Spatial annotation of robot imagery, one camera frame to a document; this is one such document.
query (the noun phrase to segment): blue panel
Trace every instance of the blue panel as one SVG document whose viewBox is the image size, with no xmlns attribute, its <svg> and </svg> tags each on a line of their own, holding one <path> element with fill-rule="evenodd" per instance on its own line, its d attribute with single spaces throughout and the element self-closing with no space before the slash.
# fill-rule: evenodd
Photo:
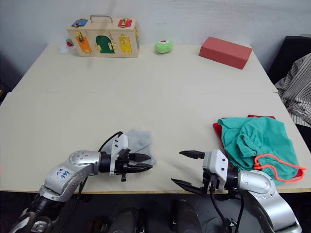
<svg viewBox="0 0 311 233">
<path fill-rule="evenodd" d="M 72 27 L 74 27 L 77 23 L 80 25 L 80 27 L 85 26 L 86 22 L 88 21 L 88 19 L 78 19 L 76 20 L 73 24 Z"/>
</svg>

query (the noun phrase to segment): orange string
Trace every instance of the orange string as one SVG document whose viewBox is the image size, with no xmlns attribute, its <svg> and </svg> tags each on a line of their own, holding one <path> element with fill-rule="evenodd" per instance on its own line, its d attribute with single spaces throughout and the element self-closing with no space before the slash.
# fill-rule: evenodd
<svg viewBox="0 0 311 233">
<path fill-rule="evenodd" d="M 301 176 L 300 176 L 300 177 L 297 177 L 297 178 L 292 178 L 292 179 L 290 179 L 290 180 L 285 180 L 285 179 L 279 178 L 278 175 L 277 175 L 277 170 L 276 170 L 276 168 L 275 168 L 273 165 L 271 165 L 271 164 L 266 164 L 266 165 L 264 165 L 264 166 L 260 166 L 260 163 L 258 162 L 258 159 L 260 159 L 260 158 L 262 158 L 262 157 L 272 157 L 272 158 L 276 159 L 276 160 L 277 160 L 279 163 L 281 163 L 281 164 L 285 164 L 285 165 L 287 165 L 287 166 L 292 166 L 292 167 L 298 168 L 298 169 L 301 170 Z M 263 168 L 266 168 L 266 167 L 270 167 L 270 168 L 272 168 L 273 171 L 274 171 L 276 180 L 278 180 L 278 181 L 283 181 L 283 182 L 288 182 L 288 183 L 297 182 L 297 181 L 302 180 L 302 179 L 304 178 L 304 176 L 305 176 L 305 170 L 307 170 L 305 167 L 297 166 L 297 165 L 290 164 L 290 163 L 287 163 L 287 162 L 285 162 L 285 161 L 282 161 L 282 160 L 280 160 L 279 158 L 277 158 L 275 155 L 272 155 L 272 154 L 261 154 L 261 155 L 255 157 L 254 162 L 255 162 L 255 163 L 254 163 L 254 169 L 255 169 L 255 170 L 259 170 L 259 169 L 263 169 Z"/>
</svg>

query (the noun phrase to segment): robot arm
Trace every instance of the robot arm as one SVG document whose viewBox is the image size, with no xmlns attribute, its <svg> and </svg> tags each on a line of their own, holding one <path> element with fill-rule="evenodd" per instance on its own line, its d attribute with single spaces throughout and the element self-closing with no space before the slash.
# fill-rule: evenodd
<svg viewBox="0 0 311 233">
<path fill-rule="evenodd" d="M 203 161 L 203 184 L 193 187 L 189 182 L 172 179 L 183 189 L 206 196 L 208 188 L 240 193 L 251 203 L 265 233 L 300 233 L 301 227 L 288 203 L 279 195 L 269 175 L 262 171 L 238 171 L 228 167 L 228 159 L 220 150 L 211 152 L 182 151 L 180 154 Z"/>
<path fill-rule="evenodd" d="M 64 204 L 71 198 L 78 186 L 85 184 L 88 176 L 98 172 L 122 175 L 151 169 L 149 164 L 129 164 L 150 159 L 148 155 L 129 153 L 127 136 L 119 135 L 112 144 L 111 154 L 106 152 L 79 150 L 72 153 L 62 164 L 53 168 L 45 178 L 39 193 L 26 209 L 10 233 L 21 229 L 23 232 L 47 232 L 55 224 Z"/>
</svg>

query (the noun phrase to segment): green door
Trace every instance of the green door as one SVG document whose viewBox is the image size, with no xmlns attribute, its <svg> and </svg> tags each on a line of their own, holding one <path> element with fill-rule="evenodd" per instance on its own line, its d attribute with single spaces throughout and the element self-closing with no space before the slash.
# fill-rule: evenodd
<svg viewBox="0 0 311 233">
<path fill-rule="evenodd" d="M 104 35 L 96 37 L 97 48 L 101 53 L 115 53 L 113 46 L 111 46 L 111 40 Z"/>
</svg>

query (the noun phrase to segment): striped shirt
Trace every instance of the striped shirt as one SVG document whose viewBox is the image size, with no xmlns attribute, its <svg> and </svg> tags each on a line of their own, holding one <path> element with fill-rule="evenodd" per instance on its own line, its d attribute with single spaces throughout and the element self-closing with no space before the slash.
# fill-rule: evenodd
<svg viewBox="0 0 311 233">
<path fill-rule="evenodd" d="M 311 53 L 295 61 L 275 86 L 295 124 L 311 127 Z"/>
</svg>

